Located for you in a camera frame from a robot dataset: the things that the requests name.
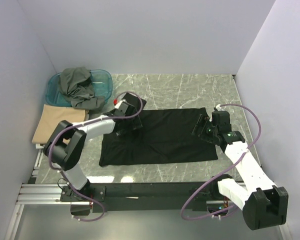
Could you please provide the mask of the black t shirt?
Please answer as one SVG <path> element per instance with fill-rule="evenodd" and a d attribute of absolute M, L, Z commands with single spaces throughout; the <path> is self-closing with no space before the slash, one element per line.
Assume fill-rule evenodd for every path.
<path fill-rule="evenodd" d="M 173 164 L 217 160 L 216 147 L 192 135 L 202 108 L 143 110 L 142 128 L 105 134 L 99 166 Z"/>

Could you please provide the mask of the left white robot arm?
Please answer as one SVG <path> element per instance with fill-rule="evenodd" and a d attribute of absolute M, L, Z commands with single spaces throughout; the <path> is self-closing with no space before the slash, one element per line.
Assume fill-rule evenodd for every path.
<path fill-rule="evenodd" d="M 86 200 L 91 194 L 90 181 L 79 165 L 86 141 L 112 133 L 123 136 L 143 127 L 140 113 L 147 101 L 131 91 L 120 96 L 122 99 L 114 103 L 113 110 L 97 118 L 77 123 L 60 121 L 43 148 L 50 168 L 60 171 L 73 187 L 72 195 L 78 201 Z"/>

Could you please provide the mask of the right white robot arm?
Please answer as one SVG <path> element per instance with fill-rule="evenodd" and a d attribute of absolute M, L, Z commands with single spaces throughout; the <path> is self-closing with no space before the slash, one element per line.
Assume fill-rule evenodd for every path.
<path fill-rule="evenodd" d="M 212 112 L 211 117 L 200 115 L 192 134 L 217 145 L 231 160 L 245 186 L 221 172 L 205 182 L 212 198 L 231 200 L 241 211 L 251 230 L 284 225 L 287 220 L 289 194 L 278 187 L 262 170 L 239 131 L 233 131 L 230 114 L 225 110 Z"/>

